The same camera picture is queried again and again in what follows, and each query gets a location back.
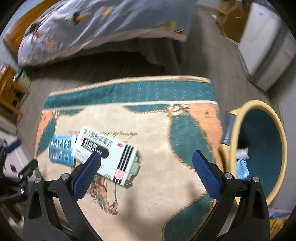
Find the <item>white tissue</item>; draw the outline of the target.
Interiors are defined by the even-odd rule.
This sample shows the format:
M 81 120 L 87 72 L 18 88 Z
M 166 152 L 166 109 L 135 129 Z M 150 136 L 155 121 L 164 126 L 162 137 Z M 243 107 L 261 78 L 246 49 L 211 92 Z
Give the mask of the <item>white tissue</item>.
M 237 160 L 248 160 L 249 159 L 248 148 L 237 149 L 236 159 Z

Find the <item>yellow teal trash bin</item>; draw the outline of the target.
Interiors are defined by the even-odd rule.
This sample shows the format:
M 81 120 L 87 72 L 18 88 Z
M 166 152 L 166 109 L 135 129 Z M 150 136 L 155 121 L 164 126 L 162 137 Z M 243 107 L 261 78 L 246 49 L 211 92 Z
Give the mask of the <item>yellow teal trash bin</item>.
M 275 111 L 265 102 L 250 100 L 229 112 L 219 145 L 225 172 L 237 177 L 236 154 L 248 148 L 249 177 L 260 179 L 267 204 L 283 183 L 287 168 L 287 139 Z

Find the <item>light blue face mask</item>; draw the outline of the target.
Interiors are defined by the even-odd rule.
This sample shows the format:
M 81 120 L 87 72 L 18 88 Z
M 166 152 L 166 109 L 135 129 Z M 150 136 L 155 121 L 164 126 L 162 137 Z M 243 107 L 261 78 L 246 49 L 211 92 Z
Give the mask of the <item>light blue face mask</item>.
M 245 159 L 237 160 L 236 162 L 236 178 L 240 180 L 247 179 L 250 173 L 247 168 L 247 161 Z

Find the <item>blue pill blister pack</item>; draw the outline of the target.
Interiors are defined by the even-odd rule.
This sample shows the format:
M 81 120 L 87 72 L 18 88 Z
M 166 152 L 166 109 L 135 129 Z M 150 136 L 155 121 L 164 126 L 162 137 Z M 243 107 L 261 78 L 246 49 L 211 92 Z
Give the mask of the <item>blue pill blister pack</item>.
M 52 163 L 62 164 L 68 167 L 74 166 L 72 151 L 76 142 L 76 136 L 53 136 L 49 144 L 49 160 Z

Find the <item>white medicine box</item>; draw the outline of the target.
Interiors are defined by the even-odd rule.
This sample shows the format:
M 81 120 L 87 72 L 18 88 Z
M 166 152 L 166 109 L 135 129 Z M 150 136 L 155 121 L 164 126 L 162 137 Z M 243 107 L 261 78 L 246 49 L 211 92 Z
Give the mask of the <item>white medicine box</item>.
M 72 156 L 84 163 L 95 151 L 101 155 L 101 166 L 97 171 L 99 175 L 121 186 L 132 183 L 140 167 L 136 147 L 82 126 Z

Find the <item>teal orange patterned rug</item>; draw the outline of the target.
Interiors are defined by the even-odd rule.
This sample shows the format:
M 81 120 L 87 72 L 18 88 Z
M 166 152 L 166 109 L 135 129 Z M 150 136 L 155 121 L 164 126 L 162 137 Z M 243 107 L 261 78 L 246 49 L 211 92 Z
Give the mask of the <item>teal orange patterned rug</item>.
M 200 150 L 222 167 L 223 131 L 211 82 L 194 76 L 110 80 L 53 92 L 42 110 L 35 157 L 46 180 L 71 172 L 49 159 L 55 135 L 77 135 L 83 126 L 116 138 L 138 155 L 130 186 L 109 173 L 96 176 L 78 204 L 103 240 L 189 240 L 215 202 L 192 166 Z

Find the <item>blue yellow cardboard box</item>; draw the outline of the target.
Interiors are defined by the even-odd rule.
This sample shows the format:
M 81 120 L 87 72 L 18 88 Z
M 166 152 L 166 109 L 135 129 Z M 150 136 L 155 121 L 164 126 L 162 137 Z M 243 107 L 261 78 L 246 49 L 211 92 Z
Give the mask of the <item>blue yellow cardboard box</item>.
M 284 211 L 279 209 L 269 209 L 269 226 L 270 226 L 270 240 L 272 240 L 277 233 L 284 226 L 285 222 L 288 220 L 291 215 L 291 211 Z

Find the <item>wooden nightstand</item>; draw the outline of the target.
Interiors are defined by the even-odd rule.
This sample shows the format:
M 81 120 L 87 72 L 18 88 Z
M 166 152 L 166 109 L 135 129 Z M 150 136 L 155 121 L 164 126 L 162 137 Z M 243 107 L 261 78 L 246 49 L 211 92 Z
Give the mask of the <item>wooden nightstand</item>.
M 16 124 L 22 116 L 21 102 L 29 95 L 29 90 L 13 81 L 16 72 L 9 65 L 1 65 L 1 116 Z

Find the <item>dark grey bed skirt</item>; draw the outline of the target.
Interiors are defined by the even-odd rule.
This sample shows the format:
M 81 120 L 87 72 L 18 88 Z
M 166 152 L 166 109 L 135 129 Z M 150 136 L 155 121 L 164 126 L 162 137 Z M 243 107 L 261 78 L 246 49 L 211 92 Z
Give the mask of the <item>dark grey bed skirt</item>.
M 106 56 L 112 62 L 118 60 L 120 63 L 124 61 L 137 63 L 139 58 L 143 57 L 148 63 L 161 66 L 165 73 L 179 75 L 184 62 L 184 43 L 169 38 L 134 38 L 119 42 L 107 42 L 94 48 L 80 50 L 68 57 L 57 57 L 52 60 L 33 58 L 23 66 L 40 67 L 73 58 L 81 59 L 83 56 L 99 56 L 100 59 Z

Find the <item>white air purifier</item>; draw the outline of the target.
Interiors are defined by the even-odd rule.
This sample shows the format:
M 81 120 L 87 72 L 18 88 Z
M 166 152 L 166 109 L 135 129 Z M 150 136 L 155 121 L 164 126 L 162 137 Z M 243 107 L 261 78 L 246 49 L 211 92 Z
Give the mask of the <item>white air purifier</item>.
M 295 58 L 295 39 L 268 1 L 253 1 L 238 46 L 246 79 L 269 90 Z

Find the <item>wooden headboard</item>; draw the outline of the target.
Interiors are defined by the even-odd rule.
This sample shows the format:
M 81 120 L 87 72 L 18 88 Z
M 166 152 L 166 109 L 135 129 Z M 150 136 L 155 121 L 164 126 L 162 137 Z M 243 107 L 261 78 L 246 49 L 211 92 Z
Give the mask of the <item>wooden headboard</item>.
M 40 17 L 49 7 L 57 3 L 58 0 L 46 0 L 36 5 L 34 8 L 24 14 L 16 23 L 10 27 L 4 34 L 3 43 L 16 59 L 21 41 L 24 37 L 26 29 Z

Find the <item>blue cartoon bed quilt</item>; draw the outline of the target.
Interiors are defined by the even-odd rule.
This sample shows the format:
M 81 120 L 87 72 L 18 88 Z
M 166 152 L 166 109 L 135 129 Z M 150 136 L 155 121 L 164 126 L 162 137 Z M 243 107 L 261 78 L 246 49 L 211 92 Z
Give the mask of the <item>blue cartoon bed quilt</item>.
M 20 66 L 72 57 L 108 42 L 169 38 L 185 42 L 195 1 L 59 1 L 26 29 Z

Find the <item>wooden cabinet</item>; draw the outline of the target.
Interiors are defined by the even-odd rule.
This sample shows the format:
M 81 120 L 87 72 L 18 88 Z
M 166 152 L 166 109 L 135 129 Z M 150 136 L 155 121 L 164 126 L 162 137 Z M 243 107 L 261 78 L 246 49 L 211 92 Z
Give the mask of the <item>wooden cabinet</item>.
M 224 37 L 233 42 L 240 43 L 250 7 L 251 2 L 249 1 L 220 1 L 217 9 L 216 23 Z

